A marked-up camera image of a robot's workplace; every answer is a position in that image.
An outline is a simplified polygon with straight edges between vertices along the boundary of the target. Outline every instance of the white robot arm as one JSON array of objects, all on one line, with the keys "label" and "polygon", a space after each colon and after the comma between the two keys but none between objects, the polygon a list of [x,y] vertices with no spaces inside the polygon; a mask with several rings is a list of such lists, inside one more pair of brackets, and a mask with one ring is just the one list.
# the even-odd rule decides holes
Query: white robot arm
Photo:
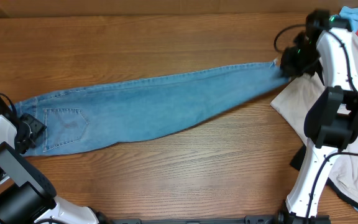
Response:
[{"label": "white robot arm", "polygon": [[23,118],[17,119],[0,98],[0,185],[8,179],[14,181],[9,190],[0,194],[0,223],[111,223],[103,214],[57,196],[49,180],[19,155],[15,147],[35,141],[45,129],[31,115]]},{"label": "white robot arm", "polygon": [[[328,175],[340,155],[331,157],[326,164],[324,160],[331,154],[346,150],[347,145],[358,136],[358,99],[349,83],[344,50],[341,43],[333,36],[338,37],[346,48],[352,83],[358,91],[358,74],[352,53],[352,33],[345,27],[333,27],[327,30],[330,33],[323,30],[316,41],[316,50],[322,65],[322,82],[326,91],[306,116],[305,134],[309,137],[306,156],[295,186],[285,201],[288,213],[300,218],[316,217],[319,198]],[[337,112],[340,106],[351,108],[350,113]],[[317,176],[311,201],[310,193]]]}]

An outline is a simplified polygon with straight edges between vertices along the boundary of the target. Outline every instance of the black base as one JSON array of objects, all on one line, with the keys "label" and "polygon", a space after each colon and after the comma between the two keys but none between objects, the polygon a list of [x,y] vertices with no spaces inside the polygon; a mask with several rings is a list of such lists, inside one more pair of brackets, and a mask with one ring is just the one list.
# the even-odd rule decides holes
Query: black base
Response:
[{"label": "black base", "polygon": [[210,218],[198,220],[112,220],[112,224],[274,224],[274,215],[248,215],[245,218]]},{"label": "black base", "polygon": [[311,218],[298,217],[295,213],[288,211],[284,201],[282,209],[277,213],[275,224],[331,224],[331,221],[329,215]]}]

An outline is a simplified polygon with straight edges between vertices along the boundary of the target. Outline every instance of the wood grain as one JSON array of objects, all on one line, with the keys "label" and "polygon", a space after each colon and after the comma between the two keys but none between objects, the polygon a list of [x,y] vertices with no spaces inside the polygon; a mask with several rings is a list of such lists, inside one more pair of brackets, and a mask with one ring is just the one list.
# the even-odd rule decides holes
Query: wood grain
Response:
[{"label": "wood grain", "polygon": [[116,16],[250,12],[338,13],[358,0],[0,0],[0,17]]},{"label": "wood grain", "polygon": [[[53,90],[279,57],[275,34],[306,13],[0,19],[0,91],[14,101]],[[279,46],[290,44],[297,30]],[[260,96],[154,141],[32,157],[58,194],[111,218],[243,217],[275,213],[298,172],[302,143]],[[358,223],[325,188],[320,214]]]}]

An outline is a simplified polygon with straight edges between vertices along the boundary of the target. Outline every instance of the jeans seam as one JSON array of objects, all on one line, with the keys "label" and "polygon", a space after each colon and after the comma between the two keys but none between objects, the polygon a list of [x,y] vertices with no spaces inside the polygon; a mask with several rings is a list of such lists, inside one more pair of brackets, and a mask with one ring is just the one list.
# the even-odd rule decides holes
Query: jeans seam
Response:
[{"label": "jeans seam", "polygon": [[19,102],[19,114],[22,115],[23,114],[23,102]]},{"label": "jeans seam", "polygon": [[[255,70],[255,69],[259,69],[259,68],[263,67],[263,66],[257,66],[257,65],[264,65],[264,64],[266,64],[266,65],[269,64],[269,66],[266,66],[266,68],[271,69],[272,65],[274,65],[275,62],[271,62],[271,63],[270,62],[259,62],[259,63],[256,62],[256,63],[243,63],[243,64],[238,64],[238,65],[226,65],[226,66],[219,67],[219,68],[210,68],[210,69],[201,70],[201,71],[197,71],[197,72],[188,72],[188,73],[181,73],[181,74],[174,74],[174,75],[165,75],[165,76],[161,76],[161,77],[145,78],[145,79],[140,79],[140,80],[129,80],[129,81],[124,81],[122,83],[117,83],[116,86],[128,85],[128,84],[131,84],[131,83],[145,82],[145,81],[148,81],[148,82],[153,81],[154,82],[155,80],[163,80],[163,79],[172,78],[172,77],[186,77],[186,76],[194,75],[194,74],[197,74],[197,73],[205,73],[205,72],[210,72],[210,71],[213,71],[213,70],[222,70],[222,69],[225,69],[225,68],[228,71],[233,70],[235,68],[239,68],[239,67],[245,67],[247,70]],[[92,88],[93,90],[97,90],[98,88],[105,87],[105,84],[101,84],[101,85],[102,86],[97,86],[97,85],[96,86],[89,86],[88,88]],[[68,91],[66,93],[51,96],[51,97],[48,97],[48,98],[45,98],[45,99],[41,99],[39,101],[41,102],[43,100],[51,100],[51,99],[58,98],[58,97],[61,97],[61,96],[64,96],[64,95],[67,95],[67,94],[70,94],[70,93],[86,91],[87,89]]]},{"label": "jeans seam", "polygon": [[[225,75],[225,74],[226,74],[226,73],[222,73],[222,74],[219,74],[219,75],[214,75],[214,76],[212,76],[212,77],[218,77],[218,76]],[[191,81],[186,81],[186,82],[195,82],[195,81],[200,81],[200,80],[209,79],[209,78],[212,78],[212,77],[200,78],[200,79],[197,79],[197,80],[191,80]],[[271,79],[270,77],[264,78],[263,80],[259,80],[259,83],[260,83],[260,82],[265,82],[266,80],[270,80],[270,79]],[[137,88],[148,88],[148,87],[154,87],[154,86],[169,86],[169,85],[176,85],[176,84],[178,84],[178,83],[167,83],[167,84],[163,84],[163,85],[137,86],[137,87],[132,87],[132,88],[125,88],[125,89],[118,89],[118,90],[105,90],[105,91],[107,91],[107,92],[114,92],[114,91],[122,91],[122,90],[133,90],[133,89],[137,89]],[[105,91],[99,90],[98,92],[85,93],[85,94],[86,94],[86,95],[100,94],[100,93],[104,93]]]},{"label": "jeans seam", "polygon": [[[47,116],[47,110],[44,109],[44,125],[47,125],[48,122],[48,116]],[[43,152],[47,151],[47,139],[48,139],[48,127],[45,130],[45,134],[44,134],[44,146],[43,146]]]},{"label": "jeans seam", "polygon": [[34,97],[34,100],[32,102],[32,116],[34,116],[35,118],[37,118],[37,97]]},{"label": "jeans seam", "polygon": [[56,149],[56,148],[58,148],[58,147],[61,147],[61,146],[65,146],[65,145],[67,145],[67,144],[70,144],[70,143],[73,143],[73,142],[76,142],[76,141],[79,141],[79,140],[81,140],[81,138],[79,138],[79,139],[76,139],[76,140],[72,140],[72,141],[70,141],[70,142],[66,142],[65,144],[61,144],[61,145],[54,145],[53,147],[50,147],[49,149],[46,149],[45,148],[45,150],[44,150],[44,152],[48,152],[48,151],[50,151],[50,150],[52,150],[52,149]]}]

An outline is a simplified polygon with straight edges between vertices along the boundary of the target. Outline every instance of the cable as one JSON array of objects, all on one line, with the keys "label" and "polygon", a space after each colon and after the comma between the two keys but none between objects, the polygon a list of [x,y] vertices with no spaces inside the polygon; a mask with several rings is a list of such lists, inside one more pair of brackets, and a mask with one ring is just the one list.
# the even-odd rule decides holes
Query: cable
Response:
[{"label": "cable", "polygon": [[12,108],[12,112],[13,112],[13,115],[14,116],[17,116],[17,111],[16,111],[16,107],[15,107],[15,104],[13,104],[13,102],[11,101],[11,99],[9,99],[9,97],[7,97],[7,95],[3,94],[3,93],[0,93],[0,96],[3,96],[5,97],[8,102],[11,104],[11,108]]},{"label": "cable", "polygon": [[52,218],[45,218],[45,219],[41,219],[39,221],[36,221],[34,224],[41,224],[41,223],[49,223],[49,224],[67,224],[65,222],[59,221],[59,220],[54,220]]},{"label": "cable", "polygon": [[283,33],[285,33],[287,30],[294,29],[294,28],[297,28],[297,27],[304,27],[304,26],[306,26],[306,25],[305,25],[305,24],[295,24],[295,25],[292,25],[292,26],[289,26],[289,27],[286,27],[286,28],[282,29],[282,30],[276,35],[276,37],[274,38],[274,42],[273,42],[274,49],[275,49],[278,53],[281,53],[281,54],[284,53],[284,51],[279,50],[279,49],[277,48],[277,40],[278,40],[278,38],[279,38]]}]

